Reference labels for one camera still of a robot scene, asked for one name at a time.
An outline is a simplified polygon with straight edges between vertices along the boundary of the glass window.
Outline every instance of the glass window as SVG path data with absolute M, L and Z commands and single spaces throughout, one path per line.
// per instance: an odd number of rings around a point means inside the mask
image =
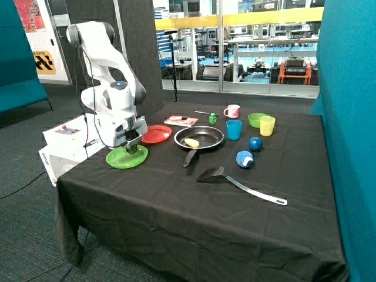
M 175 79 L 180 90 L 318 95 L 324 0 L 154 0 L 155 7 L 163 1 L 156 26 L 164 88 Z M 172 28 L 173 54 L 165 36 Z

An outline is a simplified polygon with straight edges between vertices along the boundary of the blue ball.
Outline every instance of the blue ball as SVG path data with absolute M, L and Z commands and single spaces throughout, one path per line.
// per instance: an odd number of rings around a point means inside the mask
M 240 167 L 247 169 L 253 164 L 253 156 L 248 151 L 238 152 L 238 154 L 236 155 L 236 163 Z
M 263 147 L 263 141 L 258 137 L 253 137 L 249 139 L 248 145 L 251 151 L 258 152 Z

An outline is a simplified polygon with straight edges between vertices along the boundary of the green bowl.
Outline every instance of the green bowl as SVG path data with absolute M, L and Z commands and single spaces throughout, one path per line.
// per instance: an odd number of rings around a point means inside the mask
M 249 124 L 252 127 L 260 128 L 260 117 L 269 116 L 265 113 L 251 113 L 248 115 Z

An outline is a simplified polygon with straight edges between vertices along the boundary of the teal panel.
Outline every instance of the teal panel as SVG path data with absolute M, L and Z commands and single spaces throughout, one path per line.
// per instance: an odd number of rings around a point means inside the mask
M 47 100 L 13 0 L 1 1 L 0 113 Z
M 1 0 L 0 28 L 21 28 L 22 23 L 19 18 L 13 0 Z
M 35 61 L 23 28 L 1 28 L 0 86 L 37 76 Z
M 320 31 L 320 95 L 337 210 L 351 281 L 376 281 L 376 78 L 373 0 L 330 0 Z

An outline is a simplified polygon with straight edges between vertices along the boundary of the black frying pan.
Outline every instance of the black frying pan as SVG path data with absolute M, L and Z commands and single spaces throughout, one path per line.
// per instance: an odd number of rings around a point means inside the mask
M 198 141 L 200 143 L 199 147 L 193 148 L 187 145 L 184 141 L 185 138 L 191 138 Z M 214 149 L 223 141 L 224 134 L 220 130 L 210 126 L 193 126 L 184 128 L 177 132 L 174 139 L 179 147 L 190 150 L 183 164 L 183 167 L 188 167 L 193 156 L 198 151 L 203 149 Z

